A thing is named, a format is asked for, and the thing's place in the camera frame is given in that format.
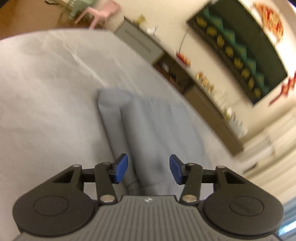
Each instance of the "white curtain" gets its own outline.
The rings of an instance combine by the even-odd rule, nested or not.
[[[286,203],[296,196],[296,108],[245,144],[237,156],[245,177]]]

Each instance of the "green chair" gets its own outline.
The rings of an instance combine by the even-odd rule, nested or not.
[[[73,2],[73,9],[69,15],[69,18],[74,19],[79,11],[92,7],[97,0],[75,0]]]

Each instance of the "gray cloth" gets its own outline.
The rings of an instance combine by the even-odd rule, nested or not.
[[[98,93],[100,116],[113,154],[115,158],[121,153],[129,157],[124,177],[129,194],[179,197],[183,186],[171,174],[171,154],[184,163],[214,168],[183,105],[114,89]],[[202,198],[211,192],[212,188],[207,189]]]

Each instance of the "white wall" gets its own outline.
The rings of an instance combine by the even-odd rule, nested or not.
[[[105,1],[99,0],[96,7],[100,8]],[[143,14],[147,19],[145,25],[147,27],[158,25],[157,36],[166,46],[172,50],[177,50],[187,29],[186,20],[201,9],[207,1],[117,0],[117,2],[121,4],[122,10],[109,19],[106,23],[106,28],[115,30],[121,21],[123,21],[123,15],[130,19],[135,19],[140,14]],[[271,0],[260,0],[260,2],[266,3],[277,10],[277,7]],[[243,0],[243,4],[246,7],[250,7],[252,3],[253,1],[251,0]],[[255,10],[253,13],[260,21],[259,15],[256,14]],[[296,38],[282,14],[281,18],[284,24],[284,38],[283,42],[276,46],[276,49],[288,73],[294,75],[294,71],[296,70]],[[254,136],[265,125],[272,123],[279,116],[290,110],[296,103],[296,97],[290,94],[288,99],[282,97],[269,107],[269,102],[280,92],[281,87],[278,86],[267,97],[253,106],[241,89],[238,80],[233,76],[231,70],[220,59],[217,53],[201,37],[191,31],[187,35],[181,51],[191,59],[191,68],[193,71],[202,71],[208,77],[209,81],[215,85],[215,88],[227,91],[229,102],[234,104],[233,109],[249,129],[249,133],[245,139]]]
[[[292,4],[291,4],[291,6],[292,6],[292,9],[294,10],[294,12],[296,12],[296,7],[294,7],[294,5],[292,5]]]

